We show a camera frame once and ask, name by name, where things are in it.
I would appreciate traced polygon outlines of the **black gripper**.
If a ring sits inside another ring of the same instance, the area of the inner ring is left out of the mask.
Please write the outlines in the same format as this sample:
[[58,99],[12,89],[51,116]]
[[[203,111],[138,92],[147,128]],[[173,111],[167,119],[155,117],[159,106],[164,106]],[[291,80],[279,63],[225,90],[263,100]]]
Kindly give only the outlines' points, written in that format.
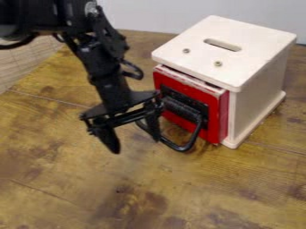
[[162,138],[159,94],[154,90],[134,91],[128,86],[127,77],[140,80],[143,72],[118,71],[108,75],[88,76],[102,103],[80,115],[87,131],[99,138],[114,154],[120,152],[115,128],[127,123],[139,124],[155,141]]

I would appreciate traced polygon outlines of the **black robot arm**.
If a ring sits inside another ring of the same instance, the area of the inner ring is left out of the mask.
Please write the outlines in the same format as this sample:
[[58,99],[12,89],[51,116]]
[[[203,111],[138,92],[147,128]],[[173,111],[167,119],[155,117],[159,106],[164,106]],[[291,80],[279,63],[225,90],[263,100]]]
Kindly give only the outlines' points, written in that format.
[[155,91],[131,90],[127,78],[140,80],[142,69],[124,59],[126,37],[111,26],[96,0],[0,0],[0,50],[23,47],[40,36],[64,43],[84,65],[102,103],[82,113],[87,131],[120,152],[115,128],[144,120],[142,128],[162,138],[160,102]]

